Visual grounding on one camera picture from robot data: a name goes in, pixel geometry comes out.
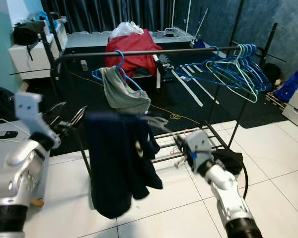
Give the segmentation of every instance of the red cloth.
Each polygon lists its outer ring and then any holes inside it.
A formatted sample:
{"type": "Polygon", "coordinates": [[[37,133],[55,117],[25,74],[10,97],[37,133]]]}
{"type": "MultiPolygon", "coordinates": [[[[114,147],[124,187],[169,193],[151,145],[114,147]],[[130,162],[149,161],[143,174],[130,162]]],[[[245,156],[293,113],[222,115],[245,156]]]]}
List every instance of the red cloth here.
{"type": "MultiPolygon", "coordinates": [[[[129,36],[118,36],[108,42],[106,52],[120,51],[155,51],[162,50],[162,47],[156,45],[147,29],[139,35],[133,33],[129,36]]],[[[111,67],[121,63],[121,57],[106,57],[105,66],[111,67]]],[[[156,76],[156,66],[152,55],[147,56],[125,56],[125,63],[122,65],[125,73],[132,77],[136,68],[143,67],[149,70],[150,74],[156,76]]]]}

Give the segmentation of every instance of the dark curtain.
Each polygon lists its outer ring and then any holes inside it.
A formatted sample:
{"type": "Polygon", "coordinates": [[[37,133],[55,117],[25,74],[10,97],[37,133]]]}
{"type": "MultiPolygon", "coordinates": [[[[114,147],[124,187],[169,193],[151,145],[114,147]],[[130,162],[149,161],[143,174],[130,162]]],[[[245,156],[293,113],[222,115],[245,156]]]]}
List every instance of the dark curtain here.
{"type": "Polygon", "coordinates": [[[68,32],[112,31],[133,21],[150,31],[171,26],[172,0],[47,0],[50,11],[68,20],[68,32]]]}

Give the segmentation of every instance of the dark carpet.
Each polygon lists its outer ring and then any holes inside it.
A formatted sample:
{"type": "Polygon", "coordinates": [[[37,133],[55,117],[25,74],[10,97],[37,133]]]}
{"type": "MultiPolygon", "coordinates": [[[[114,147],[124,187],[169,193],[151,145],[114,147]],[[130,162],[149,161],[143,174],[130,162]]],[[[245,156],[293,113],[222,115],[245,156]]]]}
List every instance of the dark carpet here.
{"type": "MultiPolygon", "coordinates": [[[[163,49],[185,49],[188,48],[188,42],[181,43],[164,43],[160,44],[163,49]]],[[[84,47],[69,48],[66,53],[87,53],[87,52],[104,52],[105,47],[84,47]]],[[[168,55],[171,63],[178,66],[184,63],[202,62],[213,56],[212,53],[207,54],[181,54],[168,55]]],[[[63,100],[68,103],[67,109],[64,111],[63,118],[70,119],[75,112],[85,105],[90,111],[112,111],[109,107],[102,85],[95,81],[90,72],[93,69],[104,67],[104,58],[86,58],[89,68],[88,72],[81,70],[79,60],[69,60],[62,64],[61,79],[58,81],[63,100]]],[[[206,78],[211,79],[210,75],[205,74],[206,78]]],[[[193,81],[187,82],[192,91],[199,97],[204,104],[200,107],[191,95],[177,81],[164,82],[160,90],[155,89],[155,82],[152,78],[137,80],[137,83],[147,91],[151,98],[150,111],[157,115],[169,119],[168,128],[172,131],[183,130],[185,128],[193,128],[199,126],[199,123],[209,118],[212,99],[193,81]],[[182,116],[181,119],[171,119],[172,114],[182,116]]],[[[202,82],[202,85],[214,96],[216,86],[209,82],[202,82]]],[[[56,103],[56,99],[51,89],[48,79],[30,81],[29,92],[40,93],[44,95],[42,102],[42,110],[45,111],[56,103]]],[[[233,94],[225,87],[221,87],[218,95],[219,105],[215,106],[211,123],[220,123],[234,120],[239,115],[243,104],[243,99],[233,94]]],[[[272,122],[286,120],[281,115],[281,111],[265,100],[265,94],[258,95],[256,104],[247,103],[244,111],[241,125],[244,128],[251,128],[272,122]]],[[[78,129],[83,144],[86,145],[83,124],[78,129]]],[[[163,131],[154,130],[154,134],[161,134],[163,131]]],[[[68,136],[61,146],[51,152],[51,155],[58,155],[79,150],[74,137],[68,136]]]]}

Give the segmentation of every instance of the blue bag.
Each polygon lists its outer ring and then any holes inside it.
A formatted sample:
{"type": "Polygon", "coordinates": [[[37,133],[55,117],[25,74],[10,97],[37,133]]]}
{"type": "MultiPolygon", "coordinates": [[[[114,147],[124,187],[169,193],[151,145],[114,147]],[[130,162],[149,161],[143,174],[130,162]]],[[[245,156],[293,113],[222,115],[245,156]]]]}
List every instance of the blue bag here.
{"type": "Polygon", "coordinates": [[[298,70],[294,73],[291,78],[283,84],[283,86],[274,92],[276,98],[282,102],[289,102],[298,88],[298,70]]]}

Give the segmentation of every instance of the teal wall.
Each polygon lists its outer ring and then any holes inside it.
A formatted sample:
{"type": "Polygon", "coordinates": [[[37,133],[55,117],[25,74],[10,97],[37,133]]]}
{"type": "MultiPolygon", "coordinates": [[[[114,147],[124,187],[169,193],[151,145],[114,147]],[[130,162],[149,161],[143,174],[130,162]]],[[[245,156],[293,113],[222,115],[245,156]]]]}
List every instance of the teal wall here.
{"type": "Polygon", "coordinates": [[[9,76],[16,72],[8,52],[13,45],[12,27],[5,0],[0,0],[0,87],[15,93],[22,84],[19,75],[9,76]]]}

